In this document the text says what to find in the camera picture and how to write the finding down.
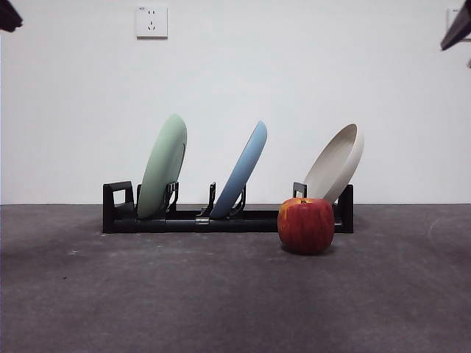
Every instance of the wall socket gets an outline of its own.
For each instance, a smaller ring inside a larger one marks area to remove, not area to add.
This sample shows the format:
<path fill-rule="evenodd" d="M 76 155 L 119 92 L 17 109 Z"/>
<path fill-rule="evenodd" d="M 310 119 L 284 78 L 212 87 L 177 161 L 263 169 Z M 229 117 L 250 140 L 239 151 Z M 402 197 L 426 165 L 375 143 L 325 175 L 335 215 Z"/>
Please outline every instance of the wall socket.
<path fill-rule="evenodd" d="M 167 7 L 161 5 L 136 7 L 135 34 L 137 38 L 167 38 Z"/>

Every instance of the white plate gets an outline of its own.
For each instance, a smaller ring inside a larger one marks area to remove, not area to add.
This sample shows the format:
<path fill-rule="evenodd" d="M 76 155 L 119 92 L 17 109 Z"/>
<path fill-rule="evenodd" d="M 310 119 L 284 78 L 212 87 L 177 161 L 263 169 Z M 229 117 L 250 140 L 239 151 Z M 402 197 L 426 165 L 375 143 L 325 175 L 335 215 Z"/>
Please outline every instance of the white plate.
<path fill-rule="evenodd" d="M 334 203 L 352 179 L 363 147 L 363 135 L 356 124 L 347 125 L 335 135 L 304 180 L 308 197 Z"/>

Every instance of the wall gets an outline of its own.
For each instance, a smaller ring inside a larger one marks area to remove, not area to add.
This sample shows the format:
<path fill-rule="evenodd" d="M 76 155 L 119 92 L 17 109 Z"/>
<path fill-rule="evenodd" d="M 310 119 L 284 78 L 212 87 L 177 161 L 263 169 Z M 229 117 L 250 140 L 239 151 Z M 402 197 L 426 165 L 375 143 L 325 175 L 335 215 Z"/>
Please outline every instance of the wall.
<path fill-rule="evenodd" d="M 136 0 L 13 4 L 4 204 L 100 203 L 103 183 L 138 184 L 172 113 L 188 126 L 182 202 L 222 189 L 258 119 L 269 139 L 248 202 L 288 198 L 350 122 L 366 140 L 356 202 L 471 202 L 471 43 L 439 50 L 460 1 L 169 0 L 168 40 L 135 39 Z"/>

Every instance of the concrete floor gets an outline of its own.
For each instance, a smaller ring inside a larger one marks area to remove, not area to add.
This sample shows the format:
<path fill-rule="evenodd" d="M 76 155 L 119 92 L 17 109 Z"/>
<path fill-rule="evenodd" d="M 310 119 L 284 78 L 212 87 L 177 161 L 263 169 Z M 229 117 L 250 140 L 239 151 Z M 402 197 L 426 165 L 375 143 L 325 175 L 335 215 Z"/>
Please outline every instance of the concrete floor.
<path fill-rule="evenodd" d="M 1 208 L 2 352 L 471 352 L 471 205 L 358 205 L 314 257 L 101 221 Z"/>

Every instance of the apple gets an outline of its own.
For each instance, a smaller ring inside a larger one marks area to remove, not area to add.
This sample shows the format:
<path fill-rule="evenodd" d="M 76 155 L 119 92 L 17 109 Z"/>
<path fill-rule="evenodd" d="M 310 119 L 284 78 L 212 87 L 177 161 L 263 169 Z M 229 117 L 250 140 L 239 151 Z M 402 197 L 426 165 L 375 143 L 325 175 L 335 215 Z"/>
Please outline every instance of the apple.
<path fill-rule="evenodd" d="M 278 235 L 287 248 L 302 254 L 318 254 L 332 243 L 332 204 L 324 199 L 293 198 L 278 212 Z"/>

